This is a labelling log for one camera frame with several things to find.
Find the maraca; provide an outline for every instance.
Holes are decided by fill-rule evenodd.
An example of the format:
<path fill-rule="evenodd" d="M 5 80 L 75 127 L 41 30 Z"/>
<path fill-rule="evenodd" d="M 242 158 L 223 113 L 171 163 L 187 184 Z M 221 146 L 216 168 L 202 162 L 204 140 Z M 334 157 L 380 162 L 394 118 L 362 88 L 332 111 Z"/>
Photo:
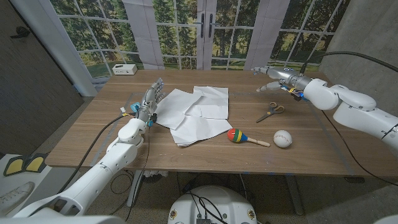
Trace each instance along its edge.
<path fill-rule="evenodd" d="M 263 142 L 263 141 L 258 141 L 252 138 L 248 138 L 247 136 L 245 136 L 243 134 L 243 132 L 239 129 L 233 128 L 230 129 L 227 133 L 229 140 L 231 140 L 232 142 L 240 142 L 240 141 L 249 141 L 249 142 L 254 142 L 256 144 L 262 145 L 262 146 L 266 146 L 269 147 L 270 144 L 268 142 Z"/>

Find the white ball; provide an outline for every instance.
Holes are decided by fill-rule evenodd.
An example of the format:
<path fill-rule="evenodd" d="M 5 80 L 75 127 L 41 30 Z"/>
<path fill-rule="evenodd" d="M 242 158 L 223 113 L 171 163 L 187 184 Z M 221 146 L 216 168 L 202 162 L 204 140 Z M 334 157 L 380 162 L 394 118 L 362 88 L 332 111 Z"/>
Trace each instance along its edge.
<path fill-rule="evenodd" d="M 293 142 L 292 136 L 285 130 L 279 130 L 274 134 L 274 142 L 279 147 L 287 147 Z"/>

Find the window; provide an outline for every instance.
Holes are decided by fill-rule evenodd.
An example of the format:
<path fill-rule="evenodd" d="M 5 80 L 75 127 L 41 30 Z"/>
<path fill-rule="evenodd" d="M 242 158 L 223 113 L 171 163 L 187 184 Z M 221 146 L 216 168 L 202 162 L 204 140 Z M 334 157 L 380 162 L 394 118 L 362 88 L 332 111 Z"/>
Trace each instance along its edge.
<path fill-rule="evenodd" d="M 143 69 L 122 0 L 50 0 L 92 78 L 117 63 Z"/>
<path fill-rule="evenodd" d="M 243 70 L 260 0 L 217 0 L 212 70 Z"/>
<path fill-rule="evenodd" d="M 268 65 L 300 69 L 311 56 L 324 54 L 349 0 L 290 1 Z M 322 58 L 308 63 L 317 71 Z"/>
<path fill-rule="evenodd" d="M 165 69 L 196 69 L 197 1 L 153 0 Z"/>

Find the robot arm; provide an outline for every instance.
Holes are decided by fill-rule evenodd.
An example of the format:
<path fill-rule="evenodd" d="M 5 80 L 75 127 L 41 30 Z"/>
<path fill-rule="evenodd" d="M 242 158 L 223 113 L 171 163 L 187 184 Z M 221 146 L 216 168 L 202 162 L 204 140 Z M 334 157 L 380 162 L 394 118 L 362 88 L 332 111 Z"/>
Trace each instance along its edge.
<path fill-rule="evenodd" d="M 145 93 L 136 118 L 120 129 L 118 137 L 109 145 L 105 156 L 72 186 L 57 195 L 34 202 L 18 212 L 14 218 L 56 217 L 83 215 L 104 189 L 112 176 L 130 164 L 137 156 L 157 103 L 162 99 L 162 79 L 158 79 Z"/>
<path fill-rule="evenodd" d="M 268 83 L 257 91 L 283 89 L 296 100 L 305 98 L 320 110 L 332 110 L 340 124 L 371 134 L 398 150 L 398 118 L 376 108 L 376 101 L 368 95 L 349 90 L 342 85 L 327 87 L 319 78 L 309 78 L 291 68 L 256 67 L 255 73 L 266 73 L 277 82 Z"/>

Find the scissor blade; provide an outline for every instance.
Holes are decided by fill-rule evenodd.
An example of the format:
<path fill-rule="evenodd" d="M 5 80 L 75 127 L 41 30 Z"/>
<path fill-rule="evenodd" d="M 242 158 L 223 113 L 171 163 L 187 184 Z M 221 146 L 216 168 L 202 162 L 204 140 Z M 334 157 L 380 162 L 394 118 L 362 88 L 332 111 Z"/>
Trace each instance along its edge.
<path fill-rule="evenodd" d="M 263 119 L 266 119 L 268 116 L 269 116 L 268 114 L 262 116 L 260 119 L 258 119 L 258 120 L 256 121 L 256 123 L 262 121 Z"/>

